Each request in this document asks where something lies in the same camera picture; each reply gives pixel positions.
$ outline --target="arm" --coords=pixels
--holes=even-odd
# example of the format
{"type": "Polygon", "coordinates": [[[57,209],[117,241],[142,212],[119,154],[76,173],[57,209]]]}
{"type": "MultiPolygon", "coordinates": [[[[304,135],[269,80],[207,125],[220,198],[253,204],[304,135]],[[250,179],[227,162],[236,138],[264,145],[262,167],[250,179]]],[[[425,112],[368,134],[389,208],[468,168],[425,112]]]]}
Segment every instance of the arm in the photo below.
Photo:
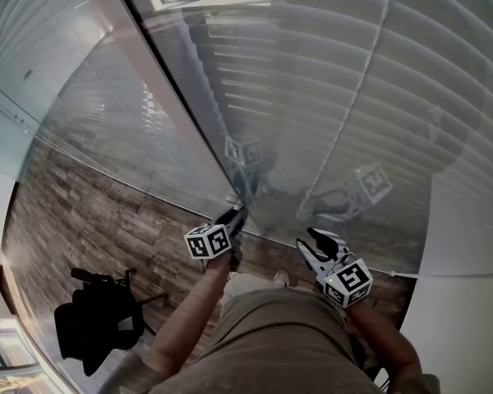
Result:
{"type": "Polygon", "coordinates": [[[179,372],[196,347],[214,311],[230,271],[230,254],[209,262],[205,275],[161,327],[143,358],[166,379],[179,372]]]}
{"type": "Polygon", "coordinates": [[[391,381],[389,392],[422,375],[414,347],[385,318],[361,301],[347,307],[345,312],[384,364],[391,381]]]}

